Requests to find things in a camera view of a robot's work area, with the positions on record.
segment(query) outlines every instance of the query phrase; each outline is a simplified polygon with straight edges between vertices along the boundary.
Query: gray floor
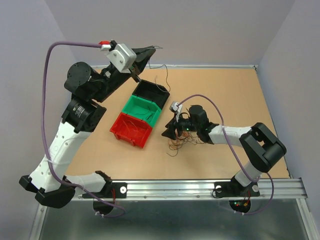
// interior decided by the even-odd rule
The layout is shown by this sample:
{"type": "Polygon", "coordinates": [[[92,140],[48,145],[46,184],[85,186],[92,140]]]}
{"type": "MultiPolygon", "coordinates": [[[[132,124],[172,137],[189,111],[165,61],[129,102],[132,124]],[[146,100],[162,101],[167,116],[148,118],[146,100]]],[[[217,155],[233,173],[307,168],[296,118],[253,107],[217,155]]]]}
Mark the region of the gray floor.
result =
{"type": "MultiPolygon", "coordinates": [[[[266,200],[253,200],[252,210],[266,200]]],[[[50,208],[41,240],[306,240],[295,199],[273,200],[252,216],[234,214],[228,201],[122,202],[119,218],[94,215],[91,201],[50,208]]]]}

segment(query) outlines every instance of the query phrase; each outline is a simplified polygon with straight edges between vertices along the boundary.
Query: beige table surface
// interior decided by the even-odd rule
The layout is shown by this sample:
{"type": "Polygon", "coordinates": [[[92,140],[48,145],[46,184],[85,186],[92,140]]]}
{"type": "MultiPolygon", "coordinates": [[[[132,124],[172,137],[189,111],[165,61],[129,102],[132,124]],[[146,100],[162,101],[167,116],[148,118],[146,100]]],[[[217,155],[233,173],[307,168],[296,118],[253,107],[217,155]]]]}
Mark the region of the beige table surface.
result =
{"type": "MultiPolygon", "coordinates": [[[[273,132],[274,126],[253,69],[169,69],[170,97],[143,149],[117,140],[109,129],[137,86],[129,79],[101,105],[106,113],[91,136],[82,144],[67,170],[68,175],[86,175],[101,170],[112,179],[229,179],[240,169],[229,147],[223,144],[185,144],[177,156],[169,150],[168,139],[161,136],[172,119],[169,106],[193,94],[211,98],[219,107],[226,126],[246,127],[262,122],[273,132]]],[[[166,85],[165,69],[146,69],[144,80],[166,85]]],[[[214,107],[206,99],[194,97],[183,104],[201,105],[209,120],[221,123],[214,107]]],[[[241,162],[248,158],[235,146],[241,162]]],[[[284,159],[270,171],[273,178],[288,178],[284,159]]]]}

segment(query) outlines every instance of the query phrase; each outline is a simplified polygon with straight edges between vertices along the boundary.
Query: red cap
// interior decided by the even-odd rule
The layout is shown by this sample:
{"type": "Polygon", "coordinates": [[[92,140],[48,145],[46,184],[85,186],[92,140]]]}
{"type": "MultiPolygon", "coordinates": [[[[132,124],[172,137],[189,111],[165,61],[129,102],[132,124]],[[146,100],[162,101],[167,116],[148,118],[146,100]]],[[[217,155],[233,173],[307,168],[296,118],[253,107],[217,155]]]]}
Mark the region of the red cap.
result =
{"type": "Polygon", "coordinates": [[[101,41],[99,42],[100,45],[109,45],[110,42],[109,41],[101,41]]]}

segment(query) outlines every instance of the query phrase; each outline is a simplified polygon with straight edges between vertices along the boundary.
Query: gray wall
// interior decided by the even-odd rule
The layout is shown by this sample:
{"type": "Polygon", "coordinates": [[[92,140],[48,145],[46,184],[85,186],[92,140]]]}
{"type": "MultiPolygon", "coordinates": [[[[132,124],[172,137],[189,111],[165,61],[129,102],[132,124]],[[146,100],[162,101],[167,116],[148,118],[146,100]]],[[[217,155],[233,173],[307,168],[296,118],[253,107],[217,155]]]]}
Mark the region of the gray wall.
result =
{"type": "MultiPolygon", "coordinates": [[[[11,0],[0,7],[0,239],[24,240],[38,206],[18,185],[41,161],[40,112],[43,66],[49,45],[64,37],[43,0],[11,0]]],[[[67,47],[49,64],[46,129],[57,130],[67,103],[66,71],[74,63],[67,47]]]]}
{"type": "MultiPolygon", "coordinates": [[[[152,64],[257,64],[294,0],[46,0],[70,41],[159,45],[152,64]]],[[[74,50],[79,61],[103,54],[74,50]]]]}
{"type": "Polygon", "coordinates": [[[320,1],[296,0],[258,67],[286,162],[320,227],[320,1]]]}

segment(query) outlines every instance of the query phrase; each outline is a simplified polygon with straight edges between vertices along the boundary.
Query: plastic container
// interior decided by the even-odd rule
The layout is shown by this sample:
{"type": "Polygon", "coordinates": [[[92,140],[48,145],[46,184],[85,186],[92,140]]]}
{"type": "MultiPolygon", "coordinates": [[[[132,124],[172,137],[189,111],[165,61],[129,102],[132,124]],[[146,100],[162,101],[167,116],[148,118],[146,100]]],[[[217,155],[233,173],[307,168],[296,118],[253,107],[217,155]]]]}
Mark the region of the plastic container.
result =
{"type": "Polygon", "coordinates": [[[120,113],[113,126],[110,128],[116,139],[131,143],[132,146],[143,148],[152,131],[152,127],[145,121],[120,113]]]}
{"type": "Polygon", "coordinates": [[[132,95],[154,102],[161,110],[164,108],[170,93],[161,85],[141,80],[132,95]]]}
{"type": "Polygon", "coordinates": [[[132,95],[122,112],[147,122],[153,128],[160,116],[161,109],[152,101],[132,95]]]}

